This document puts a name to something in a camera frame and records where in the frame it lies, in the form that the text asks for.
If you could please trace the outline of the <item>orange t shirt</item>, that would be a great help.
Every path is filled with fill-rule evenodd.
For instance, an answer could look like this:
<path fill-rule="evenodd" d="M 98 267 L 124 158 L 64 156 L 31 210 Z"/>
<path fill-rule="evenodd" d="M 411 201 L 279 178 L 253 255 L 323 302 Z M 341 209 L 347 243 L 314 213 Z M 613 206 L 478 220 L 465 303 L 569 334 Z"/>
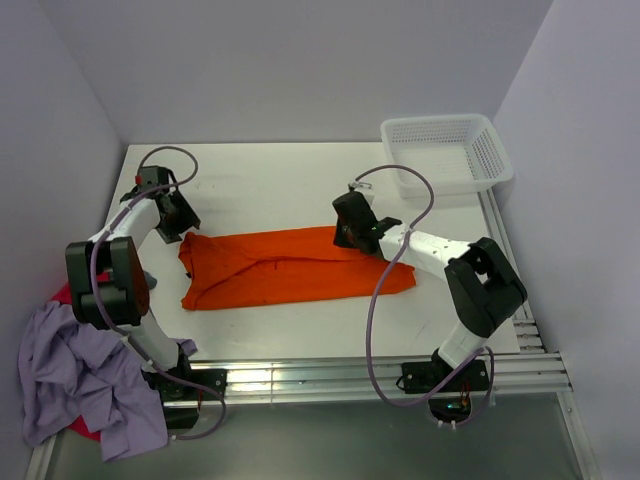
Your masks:
<path fill-rule="evenodd" d="M 189 311 L 212 311 L 372 295 L 389 263 L 333 244 L 334 228 L 209 237 L 189 233 L 179 260 L 191 283 Z"/>

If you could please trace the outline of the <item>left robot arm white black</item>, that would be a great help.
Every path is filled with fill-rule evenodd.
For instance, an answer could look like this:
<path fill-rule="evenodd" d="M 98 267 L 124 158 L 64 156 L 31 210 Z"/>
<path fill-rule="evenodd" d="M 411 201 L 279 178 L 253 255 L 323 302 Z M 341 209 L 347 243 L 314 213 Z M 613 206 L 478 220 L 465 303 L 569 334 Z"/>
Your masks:
<path fill-rule="evenodd" d="M 172 399 L 191 394 L 195 375 L 184 348 L 164 333 L 151 310 L 151 287 L 138 248 L 153 232 L 173 244 L 199 227 L 200 219 L 180 192 L 174 173 L 148 166 L 136 174 L 134 188 L 121 198 L 105 226 L 65 251 L 76 319 L 118 334 L 145 371 L 161 373 L 159 388 Z"/>

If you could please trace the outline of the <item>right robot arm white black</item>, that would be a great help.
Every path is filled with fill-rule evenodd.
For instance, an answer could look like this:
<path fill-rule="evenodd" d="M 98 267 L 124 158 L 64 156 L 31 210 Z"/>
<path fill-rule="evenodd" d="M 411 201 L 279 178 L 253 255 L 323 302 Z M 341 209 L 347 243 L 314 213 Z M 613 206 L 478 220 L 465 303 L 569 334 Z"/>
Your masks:
<path fill-rule="evenodd" d="M 457 323 L 434 351 L 433 378 L 452 390 L 468 374 L 465 362 L 528 299 L 518 274 L 491 238 L 457 241 L 421 232 L 416 223 L 375 216 L 367 197 L 349 191 L 332 202 L 337 214 L 334 244 L 387 263 L 374 287 L 365 330 L 367 363 L 373 360 L 373 321 L 378 296 L 396 265 L 401 263 L 441 279 L 449 288 Z"/>

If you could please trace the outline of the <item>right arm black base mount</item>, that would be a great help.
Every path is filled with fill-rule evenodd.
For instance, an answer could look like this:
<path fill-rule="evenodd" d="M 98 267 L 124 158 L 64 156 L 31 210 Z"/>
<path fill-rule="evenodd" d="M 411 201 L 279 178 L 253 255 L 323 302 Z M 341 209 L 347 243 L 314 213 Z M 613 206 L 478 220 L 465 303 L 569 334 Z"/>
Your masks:
<path fill-rule="evenodd" d="M 396 387 L 407 395 L 426 394 L 444 380 L 453 369 L 442 360 L 405 362 Z M 432 397 L 428 401 L 429 412 L 437 420 L 459 423 L 473 413 L 473 394 L 488 393 L 493 386 L 492 377 L 482 359 L 472 360 L 457 373 L 440 393 L 445 397 Z"/>

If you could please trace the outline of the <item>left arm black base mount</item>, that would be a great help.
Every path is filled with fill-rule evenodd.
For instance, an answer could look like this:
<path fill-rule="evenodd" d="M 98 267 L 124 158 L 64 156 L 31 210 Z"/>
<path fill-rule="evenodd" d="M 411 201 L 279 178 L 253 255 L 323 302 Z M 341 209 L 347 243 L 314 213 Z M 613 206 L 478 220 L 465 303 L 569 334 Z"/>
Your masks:
<path fill-rule="evenodd" d="M 191 371 L 190 381 L 204 385 L 223 396 L 227 385 L 224 369 L 196 369 Z M 200 410 L 205 401 L 218 403 L 209 392 L 184 386 L 160 377 L 159 393 L 163 402 L 163 414 L 170 432 L 193 428 L 200 419 Z"/>

